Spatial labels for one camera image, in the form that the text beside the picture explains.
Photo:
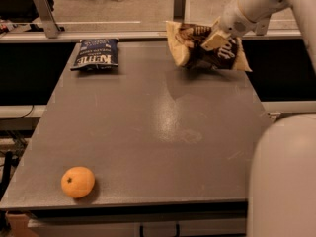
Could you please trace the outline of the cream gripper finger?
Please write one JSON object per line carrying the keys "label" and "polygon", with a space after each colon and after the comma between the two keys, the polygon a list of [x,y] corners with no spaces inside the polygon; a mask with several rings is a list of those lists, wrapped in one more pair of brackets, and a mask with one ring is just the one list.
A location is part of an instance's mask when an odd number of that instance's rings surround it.
{"label": "cream gripper finger", "polygon": [[231,34],[221,28],[221,18],[218,17],[210,26],[202,26],[205,40],[200,45],[206,51],[221,48],[228,44]]}

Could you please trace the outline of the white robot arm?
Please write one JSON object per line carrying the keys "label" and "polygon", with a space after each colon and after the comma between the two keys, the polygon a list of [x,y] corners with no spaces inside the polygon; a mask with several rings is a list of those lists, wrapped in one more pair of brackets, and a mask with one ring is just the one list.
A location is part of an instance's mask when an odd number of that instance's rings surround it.
{"label": "white robot arm", "polygon": [[[261,22],[290,8],[316,69],[316,0],[233,0],[202,47],[265,34]],[[282,119],[261,137],[251,167],[246,237],[316,237],[316,115]]]}

